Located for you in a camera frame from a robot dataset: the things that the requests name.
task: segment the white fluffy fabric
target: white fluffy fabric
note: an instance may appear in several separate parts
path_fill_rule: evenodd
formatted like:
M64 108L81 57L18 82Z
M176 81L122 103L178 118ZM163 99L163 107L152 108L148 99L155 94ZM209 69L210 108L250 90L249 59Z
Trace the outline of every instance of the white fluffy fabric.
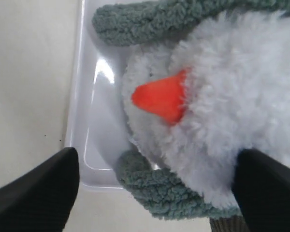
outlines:
M282 15L223 12L179 43L138 46L130 58L123 98L138 147L215 207L237 206L231 185L242 149L290 167L290 17ZM182 69L187 110L175 126L132 104L137 86Z

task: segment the white surface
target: white surface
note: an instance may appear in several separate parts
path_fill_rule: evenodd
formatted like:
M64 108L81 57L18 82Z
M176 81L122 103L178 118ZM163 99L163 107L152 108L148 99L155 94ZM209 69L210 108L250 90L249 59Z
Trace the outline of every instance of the white surface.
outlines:
M78 2L0 0L0 187L63 147ZM210 230L207 219L153 219L126 192L80 188L65 232L89 231Z
M112 168L131 148L120 90L128 49L98 40L91 19L104 3L82 0L79 8L65 146L79 153L81 183L89 190L110 191L121 189Z

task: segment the snowman plush toy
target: snowman plush toy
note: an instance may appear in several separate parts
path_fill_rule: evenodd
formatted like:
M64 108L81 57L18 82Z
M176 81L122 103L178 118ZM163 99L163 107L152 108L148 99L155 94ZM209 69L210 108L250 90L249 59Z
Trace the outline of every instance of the snowman plush toy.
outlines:
M132 45L122 96L142 155L124 154L117 176L154 216L240 215L243 149L290 168L290 0L108 5L93 25Z

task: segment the plastic container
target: plastic container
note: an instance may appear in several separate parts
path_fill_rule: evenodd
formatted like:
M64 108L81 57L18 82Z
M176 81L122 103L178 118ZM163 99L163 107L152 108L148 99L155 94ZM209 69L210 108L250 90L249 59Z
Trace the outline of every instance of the plastic container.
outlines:
M65 146L78 151L81 183L89 190L122 189L113 167L131 149L120 94L129 48L105 45L91 24L99 6L119 2L132 1L83 0L80 6Z

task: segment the orange nose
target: orange nose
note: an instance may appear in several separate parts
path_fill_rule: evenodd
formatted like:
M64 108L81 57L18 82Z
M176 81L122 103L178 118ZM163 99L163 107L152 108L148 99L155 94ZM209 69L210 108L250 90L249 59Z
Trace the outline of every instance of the orange nose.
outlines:
M140 109L156 114L167 122L177 123L184 113L184 87L186 71L137 87L132 102Z

